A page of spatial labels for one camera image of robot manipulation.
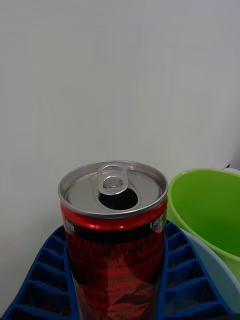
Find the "can opening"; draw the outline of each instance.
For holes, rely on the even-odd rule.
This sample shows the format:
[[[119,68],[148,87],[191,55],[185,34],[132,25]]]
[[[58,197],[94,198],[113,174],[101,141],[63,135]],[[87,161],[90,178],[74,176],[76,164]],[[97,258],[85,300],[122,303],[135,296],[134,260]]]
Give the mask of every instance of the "can opening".
[[[134,207],[139,200],[136,193],[129,188],[119,194],[114,195],[100,193],[98,199],[102,205],[113,210],[130,209]]]

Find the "can lid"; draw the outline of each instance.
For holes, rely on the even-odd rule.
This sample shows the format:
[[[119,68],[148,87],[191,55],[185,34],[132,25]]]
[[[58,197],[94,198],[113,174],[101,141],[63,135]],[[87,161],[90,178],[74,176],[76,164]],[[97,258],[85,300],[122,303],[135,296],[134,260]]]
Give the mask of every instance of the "can lid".
[[[167,197],[165,176],[133,161],[104,161],[82,166],[59,183],[63,205],[83,215],[120,218],[142,213]]]

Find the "white wall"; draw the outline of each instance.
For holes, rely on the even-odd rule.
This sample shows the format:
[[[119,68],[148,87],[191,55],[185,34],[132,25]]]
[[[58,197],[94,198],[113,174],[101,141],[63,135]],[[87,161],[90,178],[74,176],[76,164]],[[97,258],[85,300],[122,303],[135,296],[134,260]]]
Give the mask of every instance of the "white wall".
[[[239,86],[239,0],[1,0],[0,313],[61,224],[63,175],[223,168]]]

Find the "light blue container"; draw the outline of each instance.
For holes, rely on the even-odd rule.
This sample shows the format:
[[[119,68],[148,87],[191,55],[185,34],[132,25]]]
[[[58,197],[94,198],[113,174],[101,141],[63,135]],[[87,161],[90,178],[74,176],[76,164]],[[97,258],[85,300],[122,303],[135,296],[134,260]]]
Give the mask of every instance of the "light blue container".
[[[182,230],[197,251],[219,293],[234,313],[240,313],[240,283],[222,259],[207,245],[189,232]]]

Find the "opened can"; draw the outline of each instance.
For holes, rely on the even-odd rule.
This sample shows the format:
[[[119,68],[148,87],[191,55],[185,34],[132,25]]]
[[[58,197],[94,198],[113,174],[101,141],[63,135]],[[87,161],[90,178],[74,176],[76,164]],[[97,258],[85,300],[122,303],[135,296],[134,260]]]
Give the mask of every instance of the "opened can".
[[[168,182],[133,161],[88,164],[58,186],[84,320],[149,320],[164,258]]]

